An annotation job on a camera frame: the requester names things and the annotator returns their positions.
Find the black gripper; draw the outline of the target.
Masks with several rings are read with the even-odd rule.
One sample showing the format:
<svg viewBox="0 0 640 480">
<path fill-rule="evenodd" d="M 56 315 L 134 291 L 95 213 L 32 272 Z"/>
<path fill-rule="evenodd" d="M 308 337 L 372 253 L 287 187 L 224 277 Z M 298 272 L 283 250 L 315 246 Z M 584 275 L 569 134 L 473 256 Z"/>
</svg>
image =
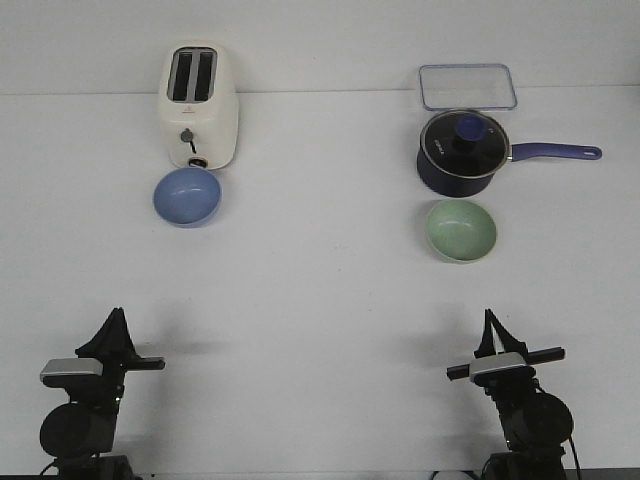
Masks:
<svg viewBox="0 0 640 480">
<path fill-rule="evenodd" d="M 495 354 L 494 335 L 504 352 Z M 481 341 L 468 364 L 446 369 L 450 381 L 467 379 L 485 390 L 487 395 L 524 395 L 538 386 L 535 366 L 563 360 L 566 350 L 553 347 L 528 354 L 525 342 L 514 337 L 491 309 L 484 313 Z"/>
<path fill-rule="evenodd" d="M 137 354 L 123 308 L 114 308 L 97 333 L 86 344 L 78 347 L 75 353 L 79 358 L 104 358 L 101 361 L 102 377 L 113 400 L 122 398 L 128 372 L 158 371 L 165 368 L 163 357 L 141 357 Z"/>
</svg>

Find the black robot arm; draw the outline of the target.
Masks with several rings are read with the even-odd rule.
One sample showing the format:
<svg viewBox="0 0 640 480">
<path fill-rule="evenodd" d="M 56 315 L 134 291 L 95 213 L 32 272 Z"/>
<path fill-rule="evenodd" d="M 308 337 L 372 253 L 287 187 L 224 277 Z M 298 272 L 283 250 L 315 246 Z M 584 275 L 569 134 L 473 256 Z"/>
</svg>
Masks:
<svg viewBox="0 0 640 480">
<path fill-rule="evenodd" d="M 474 358 L 446 369 L 449 380 L 467 379 L 493 401 L 508 450 L 493 453 L 478 479 L 565 479 L 564 443 L 571 444 L 573 416 L 558 397 L 544 391 L 535 367 L 560 361 L 565 350 L 531 351 L 516 339 L 494 312 L 484 313 L 484 327 Z"/>
<path fill-rule="evenodd" d="M 49 360 L 40 372 L 48 388 L 62 389 L 68 401 L 43 420 L 39 441 L 53 458 L 58 479 L 137 479 L 125 455 L 113 455 L 125 376 L 160 371 L 162 357 L 140 356 L 124 309 L 114 308 L 97 333 L 71 358 Z"/>
</svg>

